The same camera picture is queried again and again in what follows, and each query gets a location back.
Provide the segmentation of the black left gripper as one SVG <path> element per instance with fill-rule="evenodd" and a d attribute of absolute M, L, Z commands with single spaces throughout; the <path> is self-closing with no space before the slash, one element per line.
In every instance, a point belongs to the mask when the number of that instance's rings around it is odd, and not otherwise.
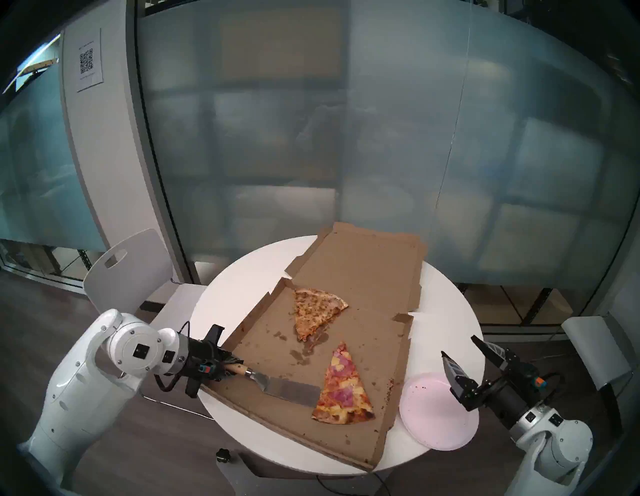
<path fill-rule="evenodd" d="M 200 383 L 224 382 L 238 374 L 225 366 L 243 366 L 244 362 L 231 352 L 214 345 L 210 340 L 189 338 L 188 354 L 184 365 L 184 377 Z"/>

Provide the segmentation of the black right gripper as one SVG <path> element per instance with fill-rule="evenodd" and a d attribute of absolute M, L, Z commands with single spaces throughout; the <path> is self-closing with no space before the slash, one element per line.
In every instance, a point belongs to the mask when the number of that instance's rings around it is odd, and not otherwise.
<path fill-rule="evenodd" d="M 450 392 L 466 411 L 487 407 L 505 429 L 511 430 L 540 401 L 541 386 L 538 383 L 545 383 L 545 380 L 541 379 L 536 366 L 521 361 L 509 348 L 485 342 L 475 335 L 472 336 L 472 342 L 500 371 L 500 376 L 479 386 L 457 362 L 441 351 Z"/>

